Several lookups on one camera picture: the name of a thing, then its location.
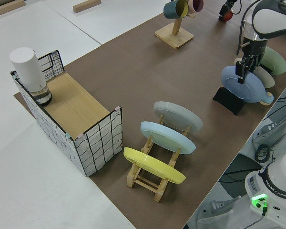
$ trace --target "wooden board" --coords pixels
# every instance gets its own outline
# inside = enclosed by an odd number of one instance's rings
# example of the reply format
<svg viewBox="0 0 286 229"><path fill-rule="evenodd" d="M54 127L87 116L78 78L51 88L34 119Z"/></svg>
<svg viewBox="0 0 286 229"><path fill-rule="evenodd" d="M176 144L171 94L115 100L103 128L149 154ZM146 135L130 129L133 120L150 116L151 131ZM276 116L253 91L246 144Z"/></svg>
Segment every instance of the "wooden board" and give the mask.
<svg viewBox="0 0 286 229"><path fill-rule="evenodd" d="M25 6L24 0L15 0L0 6L0 15Z"/></svg>
<svg viewBox="0 0 286 229"><path fill-rule="evenodd" d="M164 26L162 29L156 31L156 37L160 38L162 41L168 43L174 49L179 49L181 46L185 45L191 41L194 36L183 28L179 29L177 35L173 35L174 23L170 23Z"/></svg>
<svg viewBox="0 0 286 229"><path fill-rule="evenodd" d="M52 101L45 110L73 139L109 114L68 73L56 76L47 85Z"/></svg>
<svg viewBox="0 0 286 229"><path fill-rule="evenodd" d="M97 6L100 5L101 0L88 0L88 1L84 1L80 4L74 5L73 6L73 11L75 13L81 12L83 10L86 10L88 8L91 8L93 6Z"/></svg>

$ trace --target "yellow plate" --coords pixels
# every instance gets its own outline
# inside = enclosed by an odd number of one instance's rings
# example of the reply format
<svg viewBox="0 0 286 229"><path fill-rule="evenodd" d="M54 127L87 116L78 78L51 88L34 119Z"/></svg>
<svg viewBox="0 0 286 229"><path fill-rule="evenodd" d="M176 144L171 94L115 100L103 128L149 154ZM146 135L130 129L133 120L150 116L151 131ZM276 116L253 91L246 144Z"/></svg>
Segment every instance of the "yellow plate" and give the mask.
<svg viewBox="0 0 286 229"><path fill-rule="evenodd" d="M125 147L124 157L146 171L172 183L180 184L185 180L185 176L178 170L138 150Z"/></svg>

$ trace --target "white patterned box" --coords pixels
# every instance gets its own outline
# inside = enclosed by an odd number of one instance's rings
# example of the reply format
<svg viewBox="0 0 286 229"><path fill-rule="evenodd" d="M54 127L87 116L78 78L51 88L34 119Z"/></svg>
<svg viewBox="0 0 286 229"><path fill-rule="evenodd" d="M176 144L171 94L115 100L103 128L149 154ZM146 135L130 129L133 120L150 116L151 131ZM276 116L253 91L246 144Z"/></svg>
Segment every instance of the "white patterned box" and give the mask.
<svg viewBox="0 0 286 229"><path fill-rule="evenodd" d="M42 56L38 61L47 81L64 72L58 51ZM16 71L11 75L39 126L85 176L100 170L122 150L121 107L73 139L26 90Z"/></svg>

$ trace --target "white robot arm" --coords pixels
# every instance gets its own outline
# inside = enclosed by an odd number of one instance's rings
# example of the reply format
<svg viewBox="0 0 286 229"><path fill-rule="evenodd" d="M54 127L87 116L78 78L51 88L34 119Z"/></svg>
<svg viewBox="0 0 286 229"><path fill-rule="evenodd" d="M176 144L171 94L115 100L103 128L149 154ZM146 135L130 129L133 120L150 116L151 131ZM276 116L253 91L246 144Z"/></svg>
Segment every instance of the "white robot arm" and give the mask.
<svg viewBox="0 0 286 229"><path fill-rule="evenodd" d="M253 73L264 55L267 40L286 34L286 0L257 0L243 18L244 56L236 63L239 83L244 83L246 72Z"/></svg>
<svg viewBox="0 0 286 229"><path fill-rule="evenodd" d="M250 208L286 229L286 154L249 173L245 188L251 198Z"/></svg>
<svg viewBox="0 0 286 229"><path fill-rule="evenodd" d="M286 0L263 0L252 13L252 26L260 38L286 34Z"/></svg>

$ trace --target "wooden mug tree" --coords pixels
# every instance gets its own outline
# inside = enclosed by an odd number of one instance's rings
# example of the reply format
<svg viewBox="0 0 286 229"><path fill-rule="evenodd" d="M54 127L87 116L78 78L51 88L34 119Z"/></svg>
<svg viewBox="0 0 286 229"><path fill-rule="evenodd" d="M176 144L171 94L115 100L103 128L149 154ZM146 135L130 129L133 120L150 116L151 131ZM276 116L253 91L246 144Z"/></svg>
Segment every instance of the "wooden mug tree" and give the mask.
<svg viewBox="0 0 286 229"><path fill-rule="evenodd" d="M179 49L194 38L191 33L180 27L181 22L182 18L175 19L174 23L170 23L156 31L155 36L172 46L174 49Z"/></svg>

